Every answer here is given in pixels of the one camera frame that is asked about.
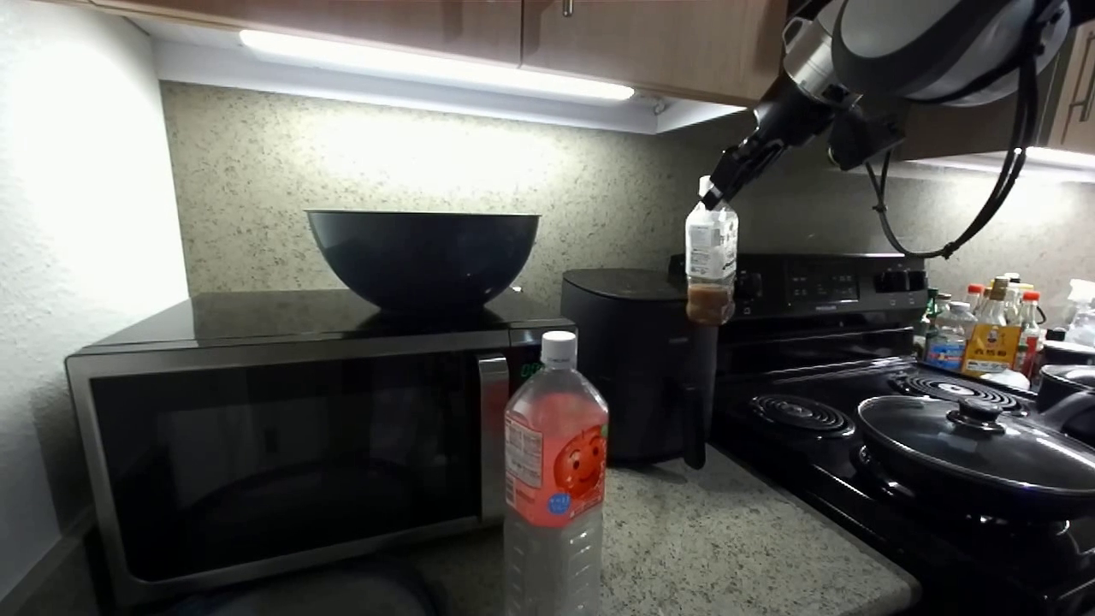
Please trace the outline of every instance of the granite countertop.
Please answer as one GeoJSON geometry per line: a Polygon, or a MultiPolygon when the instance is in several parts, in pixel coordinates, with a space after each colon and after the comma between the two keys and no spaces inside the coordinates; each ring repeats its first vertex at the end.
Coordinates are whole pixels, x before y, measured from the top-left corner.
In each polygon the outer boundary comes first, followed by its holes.
{"type": "MultiPolygon", "coordinates": [[[[458,616],[500,616],[499,530],[401,553],[446,586],[458,616]]],[[[609,470],[602,559],[606,616],[869,616],[919,593],[911,576],[712,448],[703,470],[609,470]]]]}

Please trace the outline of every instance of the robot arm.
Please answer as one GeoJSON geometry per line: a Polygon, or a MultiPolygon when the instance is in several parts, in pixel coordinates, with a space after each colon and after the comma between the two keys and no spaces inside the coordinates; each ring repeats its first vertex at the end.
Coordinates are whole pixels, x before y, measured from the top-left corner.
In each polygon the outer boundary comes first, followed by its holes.
{"type": "Polygon", "coordinates": [[[783,71],[757,105],[756,131],[727,149],[712,172],[703,197],[708,209],[830,125],[830,156],[844,170],[899,144],[892,121],[858,107],[864,94],[971,106],[1016,91],[1021,65],[1033,58],[1041,71],[1071,22],[1065,0],[814,4],[823,4],[816,19],[794,18],[784,30],[783,71]]]}

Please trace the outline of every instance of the cartoon face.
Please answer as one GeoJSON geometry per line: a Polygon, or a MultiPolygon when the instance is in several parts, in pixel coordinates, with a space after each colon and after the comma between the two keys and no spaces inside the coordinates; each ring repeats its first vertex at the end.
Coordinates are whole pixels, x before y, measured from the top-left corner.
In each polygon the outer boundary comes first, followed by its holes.
{"type": "Polygon", "coordinates": [[[604,473],[604,438],[593,427],[570,440],[555,458],[555,481],[572,499],[585,496],[604,473]]]}

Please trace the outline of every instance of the white bottle cap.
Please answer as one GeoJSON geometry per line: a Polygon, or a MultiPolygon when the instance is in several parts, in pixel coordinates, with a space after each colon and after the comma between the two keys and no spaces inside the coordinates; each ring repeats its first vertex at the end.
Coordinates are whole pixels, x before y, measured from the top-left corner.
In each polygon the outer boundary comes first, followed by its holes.
{"type": "Polygon", "coordinates": [[[578,337],[568,332],[544,335],[540,361],[549,369],[574,369],[578,363],[578,337]]]}

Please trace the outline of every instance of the stove knob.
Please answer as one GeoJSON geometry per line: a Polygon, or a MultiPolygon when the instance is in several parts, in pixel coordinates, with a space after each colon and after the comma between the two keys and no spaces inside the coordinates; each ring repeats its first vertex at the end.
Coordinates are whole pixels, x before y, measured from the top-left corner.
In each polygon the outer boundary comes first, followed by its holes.
{"type": "Polygon", "coordinates": [[[764,283],[757,271],[741,271],[734,284],[734,299],[737,301],[749,301],[759,299],[764,294],[764,283]]]}
{"type": "Polygon", "coordinates": [[[924,290],[927,288],[927,271],[918,269],[909,271],[909,290],[924,290]]]}
{"type": "Polygon", "coordinates": [[[875,276],[878,292],[906,292],[909,290],[909,271],[883,271],[875,276]]]}

